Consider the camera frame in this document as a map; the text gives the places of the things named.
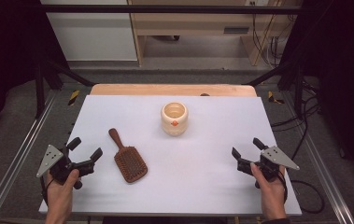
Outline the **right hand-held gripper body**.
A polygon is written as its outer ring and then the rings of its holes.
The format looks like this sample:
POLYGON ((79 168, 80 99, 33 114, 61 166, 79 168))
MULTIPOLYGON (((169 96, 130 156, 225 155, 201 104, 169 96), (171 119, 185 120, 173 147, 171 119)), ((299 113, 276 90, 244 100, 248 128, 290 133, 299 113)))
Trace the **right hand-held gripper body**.
MULTIPOLYGON (((247 175, 252 175, 250 164, 251 161, 241 157, 241 160, 237 161, 237 170, 247 175)), ((254 164, 260 168, 265 179, 269 182, 274 181, 278 177, 277 173, 280 165, 294 170, 300 169, 300 167, 278 147, 269 147, 263 150, 260 159, 255 161, 254 164)))

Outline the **black frame stand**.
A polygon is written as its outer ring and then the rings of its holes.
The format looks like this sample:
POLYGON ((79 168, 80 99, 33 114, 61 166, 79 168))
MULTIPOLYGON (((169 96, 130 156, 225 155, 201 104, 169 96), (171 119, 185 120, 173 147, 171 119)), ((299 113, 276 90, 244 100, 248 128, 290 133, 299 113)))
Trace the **black frame stand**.
POLYGON ((281 91, 288 91, 291 86, 294 86, 293 111, 297 117, 301 119, 303 117, 302 96, 304 76, 300 62, 296 60, 287 60, 264 75, 248 82, 248 85, 251 87, 256 87, 265 80, 274 76, 280 76, 277 86, 281 91))
POLYGON ((42 61, 35 67, 36 115, 38 119, 45 111, 44 81, 47 81, 52 90, 59 90, 63 86, 59 75, 64 74, 86 87, 93 87, 94 82, 81 77, 69 68, 61 66, 54 61, 42 61))

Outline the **white cabinet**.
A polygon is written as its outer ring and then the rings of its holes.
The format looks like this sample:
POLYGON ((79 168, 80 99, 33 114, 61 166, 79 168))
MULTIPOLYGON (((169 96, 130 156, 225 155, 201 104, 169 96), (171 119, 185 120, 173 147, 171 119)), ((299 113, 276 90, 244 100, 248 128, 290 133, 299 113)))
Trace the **white cabinet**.
POLYGON ((128 13, 48 13, 66 60, 136 61, 128 13))

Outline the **grey desk label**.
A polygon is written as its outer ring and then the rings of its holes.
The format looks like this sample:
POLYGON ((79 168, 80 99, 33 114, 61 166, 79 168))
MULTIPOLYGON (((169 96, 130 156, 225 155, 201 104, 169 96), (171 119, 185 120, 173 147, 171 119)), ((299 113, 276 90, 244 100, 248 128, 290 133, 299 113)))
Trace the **grey desk label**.
POLYGON ((249 32, 248 27, 225 27, 223 33, 226 35, 245 35, 249 32))

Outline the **brown wooden hairbrush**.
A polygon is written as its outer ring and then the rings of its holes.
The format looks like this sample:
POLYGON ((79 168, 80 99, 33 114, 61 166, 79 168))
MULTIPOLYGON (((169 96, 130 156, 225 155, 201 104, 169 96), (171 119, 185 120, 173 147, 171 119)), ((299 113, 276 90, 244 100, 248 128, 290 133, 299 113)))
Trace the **brown wooden hairbrush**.
POLYGON ((118 147, 114 160, 120 173, 127 183, 134 183, 148 172, 148 166, 135 147, 126 147, 122 144, 118 131, 111 128, 108 134, 118 147))

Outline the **person's right hand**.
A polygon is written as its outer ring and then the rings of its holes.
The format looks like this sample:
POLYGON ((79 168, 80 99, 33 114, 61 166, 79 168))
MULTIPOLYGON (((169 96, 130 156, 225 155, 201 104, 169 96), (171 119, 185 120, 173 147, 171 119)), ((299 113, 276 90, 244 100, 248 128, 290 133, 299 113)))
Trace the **person's right hand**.
POLYGON ((253 162, 250 164, 250 169, 260 186, 262 192, 262 204, 283 206, 285 203, 285 167, 279 167, 277 173, 278 177, 273 182, 266 180, 260 168, 253 162))

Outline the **cream ringed cup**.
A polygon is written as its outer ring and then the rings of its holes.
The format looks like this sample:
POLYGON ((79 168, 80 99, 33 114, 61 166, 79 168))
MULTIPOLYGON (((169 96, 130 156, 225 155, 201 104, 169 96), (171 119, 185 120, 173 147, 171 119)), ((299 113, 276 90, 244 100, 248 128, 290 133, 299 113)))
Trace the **cream ringed cup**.
POLYGON ((161 110, 163 130, 172 136, 183 134, 188 128, 189 110, 180 102, 170 102, 161 110))

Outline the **yellow black floor tape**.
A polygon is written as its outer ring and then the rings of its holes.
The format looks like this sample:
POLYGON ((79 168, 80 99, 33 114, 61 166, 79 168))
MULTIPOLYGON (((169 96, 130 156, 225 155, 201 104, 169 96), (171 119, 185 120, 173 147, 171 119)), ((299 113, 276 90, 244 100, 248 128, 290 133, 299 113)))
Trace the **yellow black floor tape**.
POLYGON ((272 91, 268 92, 268 102, 279 104, 279 105, 285 104, 285 102, 283 100, 276 99, 272 91))
POLYGON ((68 101, 68 105, 73 105, 76 99, 78 98, 78 95, 79 95, 79 90, 73 91, 68 101))

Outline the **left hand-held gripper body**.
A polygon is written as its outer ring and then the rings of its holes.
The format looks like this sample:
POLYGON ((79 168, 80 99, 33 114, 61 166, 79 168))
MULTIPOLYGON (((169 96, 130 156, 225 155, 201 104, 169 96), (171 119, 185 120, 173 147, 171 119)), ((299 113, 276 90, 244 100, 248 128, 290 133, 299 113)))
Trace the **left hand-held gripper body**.
POLYGON ((36 177, 41 181, 42 189, 46 189, 44 175, 50 172, 53 179, 61 182, 66 181, 69 174, 77 169, 79 176, 85 176, 94 172, 95 154, 92 154, 86 161, 72 162, 69 159, 69 152, 73 151, 78 144, 68 144, 63 148, 57 148, 53 145, 48 145, 45 155, 41 161, 36 177))

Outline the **black horizontal frame bar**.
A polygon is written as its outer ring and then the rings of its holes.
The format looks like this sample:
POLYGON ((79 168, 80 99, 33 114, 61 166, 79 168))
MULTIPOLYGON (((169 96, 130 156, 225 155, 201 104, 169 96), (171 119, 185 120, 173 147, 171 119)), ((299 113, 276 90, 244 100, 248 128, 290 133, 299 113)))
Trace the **black horizontal frame bar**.
POLYGON ((216 6, 144 6, 144 5, 41 5, 39 9, 55 13, 185 13, 185 14, 276 14, 299 15, 315 11, 309 7, 216 7, 216 6))

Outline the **aluminium floor rail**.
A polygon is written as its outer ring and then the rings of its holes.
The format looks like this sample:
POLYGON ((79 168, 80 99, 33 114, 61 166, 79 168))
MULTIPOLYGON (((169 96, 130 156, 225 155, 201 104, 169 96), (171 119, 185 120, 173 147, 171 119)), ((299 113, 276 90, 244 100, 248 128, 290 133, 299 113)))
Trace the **aluminium floor rail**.
POLYGON ((331 217, 336 224, 354 224, 346 200, 337 186, 333 170, 341 168, 337 165, 342 159, 335 151, 333 136, 323 115, 310 112, 302 121, 295 119, 289 131, 277 134, 277 142, 301 166, 300 171, 290 171, 293 179, 313 184, 324 198, 324 210, 319 216, 325 217, 325 211, 332 211, 331 217))
POLYGON ((55 98, 58 96, 59 92, 49 91, 49 95, 45 101, 45 106, 43 111, 39 114, 38 118, 35 118, 33 124, 30 127, 29 132, 25 135, 23 142, 19 150, 17 151, 13 161, 9 165, 5 175, 0 182, 0 208, 2 207, 10 189, 16 180, 20 169, 25 162, 27 155, 29 154, 36 138, 43 124, 45 123, 47 116, 54 104, 55 98))

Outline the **person's left hand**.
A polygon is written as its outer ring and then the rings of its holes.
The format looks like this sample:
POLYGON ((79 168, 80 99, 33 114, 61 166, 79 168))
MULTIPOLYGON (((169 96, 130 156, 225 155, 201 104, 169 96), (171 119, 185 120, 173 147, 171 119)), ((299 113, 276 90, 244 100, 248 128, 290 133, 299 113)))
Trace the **person's left hand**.
POLYGON ((58 183, 50 173, 47 173, 48 207, 54 209, 72 206, 73 188, 80 180, 79 171, 74 169, 63 184, 58 183))

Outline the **light wooden table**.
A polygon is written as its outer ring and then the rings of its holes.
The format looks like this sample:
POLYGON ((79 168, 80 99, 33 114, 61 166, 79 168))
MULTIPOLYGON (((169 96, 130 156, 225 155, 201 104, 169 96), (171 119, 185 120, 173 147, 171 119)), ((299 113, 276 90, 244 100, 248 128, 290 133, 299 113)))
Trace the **light wooden table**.
POLYGON ((184 95, 256 97, 249 85, 230 84, 96 84, 91 95, 184 95))

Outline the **white wall socket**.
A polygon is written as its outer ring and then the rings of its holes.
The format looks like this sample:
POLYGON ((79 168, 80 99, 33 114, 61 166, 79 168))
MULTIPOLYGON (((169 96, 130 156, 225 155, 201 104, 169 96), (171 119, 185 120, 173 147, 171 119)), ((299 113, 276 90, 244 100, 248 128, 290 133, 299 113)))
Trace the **white wall socket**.
POLYGON ((267 7, 270 0, 246 0, 247 7, 267 7))

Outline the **dark curtain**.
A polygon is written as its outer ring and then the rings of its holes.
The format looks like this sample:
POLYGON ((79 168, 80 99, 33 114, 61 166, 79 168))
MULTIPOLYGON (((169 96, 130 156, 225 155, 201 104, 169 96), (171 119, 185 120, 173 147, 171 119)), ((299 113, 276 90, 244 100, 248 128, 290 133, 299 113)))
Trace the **dark curtain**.
POLYGON ((33 7, 41 0, 0 0, 0 112, 7 92, 35 78, 35 60, 24 34, 29 33, 42 54, 61 66, 68 66, 48 16, 33 7))
POLYGON ((342 149, 354 160, 354 0, 303 0, 303 6, 319 11, 297 18, 284 57, 319 20, 301 66, 306 76, 319 79, 320 102, 342 149))

